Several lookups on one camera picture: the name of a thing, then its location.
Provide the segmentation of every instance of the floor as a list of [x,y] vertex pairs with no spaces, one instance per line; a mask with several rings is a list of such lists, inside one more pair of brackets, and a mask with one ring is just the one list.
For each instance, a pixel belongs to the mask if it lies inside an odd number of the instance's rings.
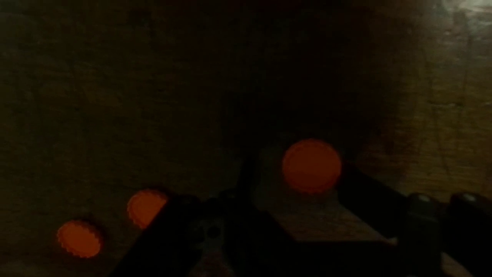
[[[375,239],[278,177],[321,137],[401,192],[492,197],[486,0],[0,0],[0,274],[104,276],[138,188],[210,197],[260,148],[257,202],[301,240]],[[54,231],[90,217],[98,260]]]

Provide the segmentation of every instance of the dark floor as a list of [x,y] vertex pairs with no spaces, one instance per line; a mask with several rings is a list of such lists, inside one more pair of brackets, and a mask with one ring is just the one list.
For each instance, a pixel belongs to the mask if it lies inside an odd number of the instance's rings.
[[[330,140],[393,188],[492,197],[486,0],[0,0],[0,274],[104,276],[146,185],[209,197],[261,149],[258,205],[304,240],[375,237],[278,179],[295,139]],[[101,259],[57,226],[90,217]]]

